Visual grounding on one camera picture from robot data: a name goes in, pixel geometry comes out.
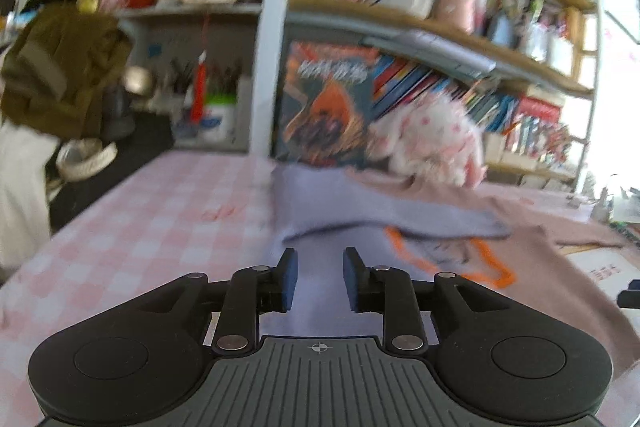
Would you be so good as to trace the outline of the brown garment pile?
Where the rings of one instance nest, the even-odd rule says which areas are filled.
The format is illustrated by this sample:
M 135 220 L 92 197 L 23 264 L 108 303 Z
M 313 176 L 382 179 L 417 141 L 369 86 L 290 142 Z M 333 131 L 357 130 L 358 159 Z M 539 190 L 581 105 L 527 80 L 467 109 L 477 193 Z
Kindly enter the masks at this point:
M 2 115 L 64 140 L 97 138 L 103 92 L 119 80 L 131 49 L 115 17 L 46 5 L 4 57 Z

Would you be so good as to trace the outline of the metal bowl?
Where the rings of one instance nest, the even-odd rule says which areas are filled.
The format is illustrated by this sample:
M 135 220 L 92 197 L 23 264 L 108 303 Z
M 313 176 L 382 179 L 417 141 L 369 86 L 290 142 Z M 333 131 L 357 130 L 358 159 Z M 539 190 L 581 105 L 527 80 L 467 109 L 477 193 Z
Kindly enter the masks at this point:
M 130 94 L 149 98 L 153 94 L 155 80 L 149 69 L 128 66 L 122 73 L 122 85 Z

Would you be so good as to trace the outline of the pink checkered table cloth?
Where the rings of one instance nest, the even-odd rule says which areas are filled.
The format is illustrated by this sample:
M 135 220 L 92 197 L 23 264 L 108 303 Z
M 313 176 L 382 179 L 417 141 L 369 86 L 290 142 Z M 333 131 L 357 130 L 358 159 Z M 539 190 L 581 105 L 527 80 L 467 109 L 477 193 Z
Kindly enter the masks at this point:
M 288 165 L 169 152 L 58 231 L 1 289 L 2 424 L 40 421 L 27 365 L 50 335 L 184 274 L 227 280 L 239 269 L 276 263 L 282 253 L 272 251 L 273 173 Z M 598 223 L 576 219 L 562 194 L 490 184 L 472 190 L 548 215 Z M 630 277 L 623 262 L 611 260 L 582 274 L 600 291 L 602 281 Z M 639 358 L 625 373 L 614 371 L 598 418 L 604 425 L 628 426 L 638 415 Z

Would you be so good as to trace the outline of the white pen holder cup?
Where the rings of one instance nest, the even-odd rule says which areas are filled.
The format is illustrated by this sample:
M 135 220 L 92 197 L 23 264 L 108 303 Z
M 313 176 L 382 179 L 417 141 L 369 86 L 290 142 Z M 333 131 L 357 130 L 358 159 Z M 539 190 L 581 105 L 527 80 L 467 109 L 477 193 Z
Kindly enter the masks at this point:
M 236 96 L 211 94 L 205 100 L 200 137 L 206 143 L 231 142 L 236 123 Z

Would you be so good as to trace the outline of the red tassel ornament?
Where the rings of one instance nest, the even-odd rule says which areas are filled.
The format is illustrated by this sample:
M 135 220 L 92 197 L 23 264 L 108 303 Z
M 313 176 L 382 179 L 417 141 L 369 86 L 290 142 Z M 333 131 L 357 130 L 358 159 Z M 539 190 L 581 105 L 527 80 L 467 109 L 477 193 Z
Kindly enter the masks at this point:
M 206 97 L 206 57 L 203 51 L 198 57 L 198 69 L 193 83 L 193 101 L 190 118 L 193 124 L 199 124 L 203 117 L 204 102 Z

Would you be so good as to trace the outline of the stack of papers and books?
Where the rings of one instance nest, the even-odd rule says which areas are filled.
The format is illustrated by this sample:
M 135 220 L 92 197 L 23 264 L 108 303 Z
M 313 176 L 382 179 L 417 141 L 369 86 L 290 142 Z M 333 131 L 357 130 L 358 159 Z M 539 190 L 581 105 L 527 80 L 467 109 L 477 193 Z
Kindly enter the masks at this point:
M 608 225 L 622 234 L 636 246 L 640 243 L 640 199 L 635 187 L 621 187 L 617 192 L 603 187 L 596 205 L 591 211 L 591 219 Z

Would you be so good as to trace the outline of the white wooden bookshelf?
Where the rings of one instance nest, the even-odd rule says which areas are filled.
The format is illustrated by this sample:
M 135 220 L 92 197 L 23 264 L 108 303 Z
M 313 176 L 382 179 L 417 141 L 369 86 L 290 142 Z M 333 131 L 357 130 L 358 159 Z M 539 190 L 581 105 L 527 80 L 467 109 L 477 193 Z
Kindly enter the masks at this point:
M 252 96 L 242 110 L 250 122 L 242 129 L 240 147 L 259 157 L 270 157 L 274 151 L 278 82 L 288 28 L 305 28 L 310 38 L 339 38 L 347 43 L 370 44 L 408 56 L 461 80 L 523 80 L 571 98 L 591 101 L 594 97 L 593 91 L 554 69 L 495 46 L 484 38 L 467 35 L 436 20 L 419 20 L 403 12 L 362 3 L 262 0 L 261 4 L 214 4 L 202 8 L 171 5 L 122 10 L 118 15 L 133 28 L 167 17 L 183 20 L 188 16 L 257 16 Z

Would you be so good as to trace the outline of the white cloth pile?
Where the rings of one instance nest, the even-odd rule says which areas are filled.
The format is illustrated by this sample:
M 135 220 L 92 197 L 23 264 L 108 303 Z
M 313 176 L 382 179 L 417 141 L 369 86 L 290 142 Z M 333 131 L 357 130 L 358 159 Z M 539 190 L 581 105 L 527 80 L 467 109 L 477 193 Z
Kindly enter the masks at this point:
M 1 271 L 11 274 L 50 241 L 46 165 L 54 136 L 1 123 Z

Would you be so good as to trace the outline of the pink and purple sweater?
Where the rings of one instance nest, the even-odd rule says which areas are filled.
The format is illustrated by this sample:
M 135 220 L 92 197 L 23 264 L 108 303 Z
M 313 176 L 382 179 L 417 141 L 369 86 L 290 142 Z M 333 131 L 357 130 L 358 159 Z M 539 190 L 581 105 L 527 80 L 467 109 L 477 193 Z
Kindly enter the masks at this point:
M 639 358 L 627 317 L 561 256 L 563 246 L 620 247 L 597 223 L 576 222 L 480 195 L 472 188 L 397 179 L 370 171 L 280 166 L 273 173 L 275 255 L 292 248 L 298 277 L 292 309 L 262 319 L 282 336 L 364 336 L 382 331 L 350 309 L 343 254 L 429 281 L 450 271 L 597 338 L 616 374 Z

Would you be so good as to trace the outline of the illustrated orange cover book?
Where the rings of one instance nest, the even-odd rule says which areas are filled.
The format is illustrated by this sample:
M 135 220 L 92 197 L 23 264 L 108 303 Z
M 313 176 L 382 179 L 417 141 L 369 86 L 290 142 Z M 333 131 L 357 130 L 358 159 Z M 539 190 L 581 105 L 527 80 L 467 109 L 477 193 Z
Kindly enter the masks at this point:
M 274 157 L 314 167 L 361 167 L 378 51 L 293 41 L 279 102 Z

